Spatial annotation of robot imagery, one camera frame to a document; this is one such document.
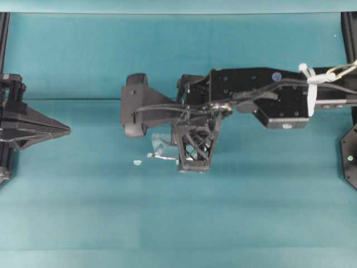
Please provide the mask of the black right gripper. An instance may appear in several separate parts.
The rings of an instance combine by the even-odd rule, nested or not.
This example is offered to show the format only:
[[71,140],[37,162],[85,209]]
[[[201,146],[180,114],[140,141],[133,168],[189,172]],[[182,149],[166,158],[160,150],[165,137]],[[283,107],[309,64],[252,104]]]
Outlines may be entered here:
[[204,172],[210,169],[219,137],[221,119],[233,114],[232,73],[206,76],[182,75],[177,82],[177,103],[183,106],[172,125],[179,154],[180,171]]

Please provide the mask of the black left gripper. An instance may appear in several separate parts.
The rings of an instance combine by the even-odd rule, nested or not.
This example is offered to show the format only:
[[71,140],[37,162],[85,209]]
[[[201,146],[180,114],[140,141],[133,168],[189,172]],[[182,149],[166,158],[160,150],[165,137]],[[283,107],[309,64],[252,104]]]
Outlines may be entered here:
[[71,134],[71,128],[23,102],[26,85],[18,74],[1,74],[1,150],[22,151]]

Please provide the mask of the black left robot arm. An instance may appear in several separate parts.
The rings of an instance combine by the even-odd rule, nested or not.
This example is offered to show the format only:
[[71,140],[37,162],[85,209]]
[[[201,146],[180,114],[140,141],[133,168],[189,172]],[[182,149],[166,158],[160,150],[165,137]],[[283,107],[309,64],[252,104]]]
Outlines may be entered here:
[[1,74],[1,182],[12,176],[12,157],[36,143],[71,134],[71,128],[23,101],[26,85],[18,74]]

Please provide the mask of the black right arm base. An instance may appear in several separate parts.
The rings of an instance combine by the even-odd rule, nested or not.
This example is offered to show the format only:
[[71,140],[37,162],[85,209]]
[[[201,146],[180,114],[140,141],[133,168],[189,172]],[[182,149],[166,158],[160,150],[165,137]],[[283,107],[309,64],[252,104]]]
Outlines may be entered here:
[[341,139],[340,148],[344,178],[356,189],[356,125]]

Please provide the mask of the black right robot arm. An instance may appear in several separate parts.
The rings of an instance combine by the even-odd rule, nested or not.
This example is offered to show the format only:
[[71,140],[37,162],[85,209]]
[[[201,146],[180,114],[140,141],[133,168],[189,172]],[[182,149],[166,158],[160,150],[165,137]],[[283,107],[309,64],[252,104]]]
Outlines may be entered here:
[[312,109],[355,107],[356,72],[337,80],[326,72],[237,68],[183,75],[177,82],[182,111],[171,128],[178,169],[210,168],[221,123],[233,111],[252,114],[265,128],[293,129],[307,125]]

